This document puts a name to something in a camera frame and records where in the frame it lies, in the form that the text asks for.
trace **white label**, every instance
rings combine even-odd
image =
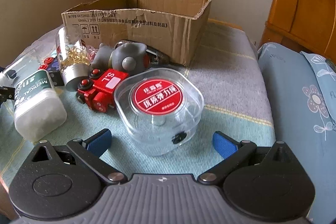
[[[118,77],[113,77],[106,85],[107,88],[109,89],[114,89],[116,87],[116,85],[120,82],[120,78]]]

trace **metal screw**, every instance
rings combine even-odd
[[[217,177],[213,173],[204,173],[199,176],[199,178],[205,182],[214,181]]]
[[[114,172],[114,173],[109,174],[107,178],[111,181],[121,181],[125,178],[125,176],[124,174],[120,172]]]
[[[85,103],[80,95],[77,96],[77,100],[78,100],[78,102],[80,102],[81,104],[84,104],[84,103]]]

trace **red toy robot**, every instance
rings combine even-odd
[[[87,104],[89,108],[106,112],[108,107],[115,107],[114,90],[117,85],[128,77],[128,73],[114,69],[103,72],[94,69],[89,78],[78,85],[77,100]]]

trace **beads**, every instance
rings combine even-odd
[[[75,64],[86,64],[90,65],[90,60],[88,58],[86,47],[81,43],[77,42],[73,47],[65,46],[66,54],[61,56],[59,59],[60,70],[63,72],[69,66]]]

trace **wooden cabinet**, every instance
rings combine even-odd
[[[335,7],[336,0],[273,0],[261,45],[307,48],[336,62]]]

